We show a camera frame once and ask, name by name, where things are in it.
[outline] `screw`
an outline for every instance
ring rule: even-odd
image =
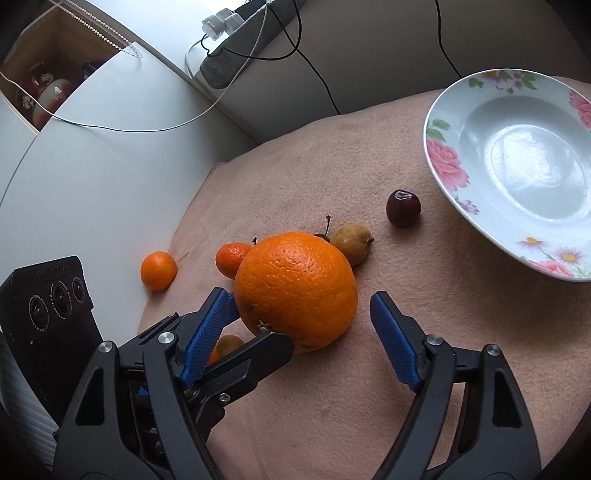
[[[174,333],[173,332],[163,332],[160,335],[158,335],[158,341],[160,343],[170,343],[174,340]]]
[[[492,356],[499,356],[501,354],[501,349],[491,343],[486,346],[486,353]]]
[[[443,343],[443,338],[439,335],[429,334],[427,335],[427,343],[433,346],[439,346]]]
[[[113,348],[113,342],[106,341],[99,345],[99,352],[100,353],[109,353]]]
[[[220,396],[217,399],[220,401],[220,403],[228,403],[231,400],[230,395],[227,393],[220,393]]]

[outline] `camera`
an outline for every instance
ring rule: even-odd
[[[12,272],[0,286],[0,326],[29,386],[61,424],[102,342],[78,257]]]

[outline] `white plate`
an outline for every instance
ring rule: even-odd
[[[485,237],[552,277],[591,281],[591,104],[527,70],[448,87],[423,129],[433,176]]]

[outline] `shelf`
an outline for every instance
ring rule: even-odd
[[[85,18],[81,12],[74,13],[99,30],[99,27],[93,25],[92,20]],[[108,36],[107,32],[101,31],[101,33]],[[6,77],[21,83],[29,75],[32,67],[43,63],[45,65],[41,70],[46,70],[53,77],[44,76],[46,82],[66,79],[71,83],[71,86],[66,82],[52,84],[52,90],[45,92],[44,98],[47,99],[50,93],[52,95],[59,93],[60,90],[56,90],[55,87],[62,88],[64,94],[69,96],[71,93],[69,90],[77,88],[82,83],[83,66],[87,62],[94,62],[95,66],[100,66],[117,52],[115,47],[109,45],[78,20],[57,6],[51,6],[51,2],[46,2],[38,11],[38,17],[22,32],[1,69]],[[28,123],[35,132],[39,130],[35,124],[43,127],[47,118],[41,119],[42,111],[39,109],[39,115],[36,113],[34,120],[35,106],[25,108],[20,91],[1,77],[0,95],[8,100],[15,108],[15,114]],[[46,108],[54,111],[54,108],[48,104]]]

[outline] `black cable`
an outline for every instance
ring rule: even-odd
[[[333,104],[333,108],[335,109],[335,112],[337,112],[338,115],[340,115],[340,111],[338,109],[338,107],[336,106],[335,100],[332,98],[332,94],[330,93],[330,89],[329,86],[326,84],[326,82],[324,81],[324,79],[322,78],[322,75],[318,72],[318,70],[316,70],[316,68],[314,67],[314,65],[312,65],[312,62],[308,59],[308,57],[306,57],[299,48],[297,48],[294,43],[293,40],[291,39],[289,33],[287,32],[287,30],[285,29],[285,27],[283,26],[283,23],[281,23],[281,20],[279,20],[279,17],[277,16],[277,14],[273,11],[273,9],[271,9],[271,13],[273,15],[275,15],[275,18],[277,19],[277,21],[279,22],[279,25],[282,26],[283,28],[283,32],[285,33],[285,36],[287,37],[287,40],[289,40],[289,42],[291,43],[291,45],[295,48],[295,50],[300,54],[300,56],[308,63],[308,65],[310,65],[310,68],[314,71],[314,73],[318,76],[318,78],[320,79],[320,81],[322,82],[322,84],[324,85],[324,88],[326,89],[326,93],[329,94],[329,98],[330,98],[330,103]]]
[[[218,53],[217,55],[210,55],[209,49],[205,45],[203,45],[203,40],[205,40],[207,35],[204,35],[199,43],[207,51],[208,57],[217,57],[218,55],[220,55],[222,53],[223,50],[226,50],[230,53],[233,53],[234,55],[238,55],[239,57],[243,57],[243,58],[247,58],[247,59],[276,61],[276,60],[285,60],[286,58],[291,57],[295,52],[297,52],[307,62],[307,64],[312,69],[312,71],[314,71],[314,73],[318,76],[318,78],[320,79],[320,81],[324,85],[324,88],[326,89],[326,93],[328,93],[328,96],[330,98],[330,103],[332,103],[332,106],[334,107],[335,111],[340,115],[341,113],[339,111],[339,108],[336,106],[335,100],[333,99],[333,96],[330,93],[330,89],[329,89],[329,86],[327,85],[326,81],[322,78],[322,75],[320,74],[320,72],[318,70],[316,70],[314,65],[312,65],[312,62],[308,59],[308,57],[306,57],[299,49],[300,41],[301,41],[301,29],[302,29],[301,17],[300,17],[300,10],[297,8],[296,0],[293,0],[293,4],[294,4],[294,8],[295,8],[295,14],[297,15],[297,19],[298,19],[298,37],[297,37],[296,43],[294,43],[293,40],[291,39],[289,33],[287,32],[287,29],[285,28],[285,25],[281,22],[281,20],[279,19],[279,17],[277,16],[275,11],[273,10],[273,8],[271,6],[268,7],[271,10],[271,13],[274,15],[275,19],[277,20],[277,22],[279,23],[279,25],[281,26],[281,28],[283,29],[283,33],[287,37],[287,40],[289,40],[291,46],[293,47],[293,50],[286,55],[283,55],[281,57],[274,57],[274,58],[252,57],[250,55],[243,55],[243,54],[238,53],[236,51],[230,50],[229,48],[226,48],[226,47],[222,47],[220,53]]]
[[[441,41],[441,9],[439,8],[439,0],[435,0],[435,5],[437,5],[437,36],[439,37],[439,48],[441,49],[441,52],[443,53],[447,61],[449,62],[449,65],[451,65],[452,69],[454,69],[454,71],[457,73],[457,76],[462,78],[462,75],[460,74],[460,72],[457,71],[456,66],[447,56],[445,48],[443,48],[443,42]]]

